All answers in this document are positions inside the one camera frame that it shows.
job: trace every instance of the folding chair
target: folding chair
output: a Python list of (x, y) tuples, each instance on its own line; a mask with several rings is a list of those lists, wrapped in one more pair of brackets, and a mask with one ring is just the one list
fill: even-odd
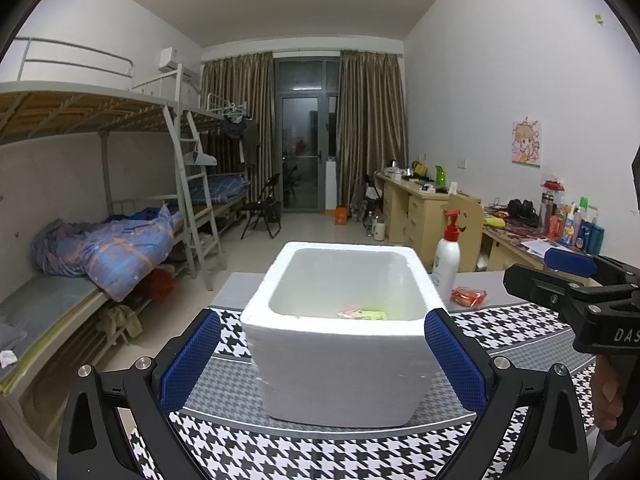
[[(367, 219), (367, 215), (370, 212), (375, 211), (377, 208), (380, 208), (380, 211), (382, 211), (383, 202), (382, 202), (382, 197), (380, 196), (380, 193), (378, 192), (378, 187), (376, 186), (376, 183), (373, 181), (373, 179), (367, 173), (364, 173), (362, 175), (362, 179), (363, 179), (364, 184), (365, 184), (364, 199), (367, 202), (367, 206), (365, 208), (364, 215), (362, 217), (362, 222), (364, 223), (365, 220)], [(367, 188), (369, 188), (369, 187), (372, 187), (376, 191), (376, 195), (377, 195), (376, 199), (372, 199), (372, 198), (369, 198), (367, 196)]]
[[(276, 202), (275, 198), (275, 187), (278, 185), (280, 181), (280, 174), (276, 173), (273, 175), (267, 183), (262, 188), (260, 192), (260, 196), (258, 197), (257, 202), (249, 202), (241, 207), (241, 211), (247, 211), (249, 213), (249, 219), (244, 226), (244, 231), (242, 231), (241, 240), (244, 239), (244, 235), (246, 234), (246, 230), (249, 228), (249, 224), (254, 219), (254, 216), (257, 217), (254, 222), (253, 229), (255, 230), (260, 218), (264, 218), (264, 224), (267, 226), (267, 231), (269, 232), (269, 236), (273, 240), (278, 233), (282, 231), (282, 224), (280, 224), (280, 202)], [(269, 223), (278, 223), (278, 231), (275, 234), (271, 233), (271, 227)]]

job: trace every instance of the human hand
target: human hand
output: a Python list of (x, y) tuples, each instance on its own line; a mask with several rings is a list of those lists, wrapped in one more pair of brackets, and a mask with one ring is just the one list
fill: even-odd
[(620, 377), (604, 355), (596, 356), (596, 370), (591, 376), (593, 418), (598, 428), (613, 430), (622, 415), (622, 398), (618, 395)]

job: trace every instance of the wooden chair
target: wooden chair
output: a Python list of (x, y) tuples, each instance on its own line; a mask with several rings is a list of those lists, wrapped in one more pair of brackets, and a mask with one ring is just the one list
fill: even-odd
[[(460, 245), (460, 267), (458, 272), (474, 272), (480, 254), (482, 243), (482, 227), (484, 225), (484, 209), (469, 197), (461, 194), (451, 195), (449, 203), (444, 207), (446, 211), (460, 211), (458, 225), (464, 228), (460, 233), (458, 244)], [(442, 215), (442, 232), (447, 225), (444, 212)]]

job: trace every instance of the headphones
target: headphones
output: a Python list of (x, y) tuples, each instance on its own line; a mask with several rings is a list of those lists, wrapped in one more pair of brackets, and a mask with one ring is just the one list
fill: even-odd
[(509, 200), (507, 213), (509, 213), (510, 218), (519, 219), (523, 224), (538, 225), (538, 215), (531, 200), (525, 200), (524, 202), (521, 202), (517, 198)]

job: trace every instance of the hanging clothes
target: hanging clothes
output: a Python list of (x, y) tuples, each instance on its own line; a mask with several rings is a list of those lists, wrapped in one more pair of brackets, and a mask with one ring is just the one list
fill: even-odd
[(244, 147), (244, 162), (248, 166), (258, 165), (258, 150), (260, 149), (260, 131), (255, 121), (247, 121), (242, 145)]
[(240, 117), (239, 122), (234, 122), (228, 117), (222, 122), (222, 132), (229, 137), (229, 139), (239, 139), (244, 134), (246, 129), (247, 120), (244, 117)]

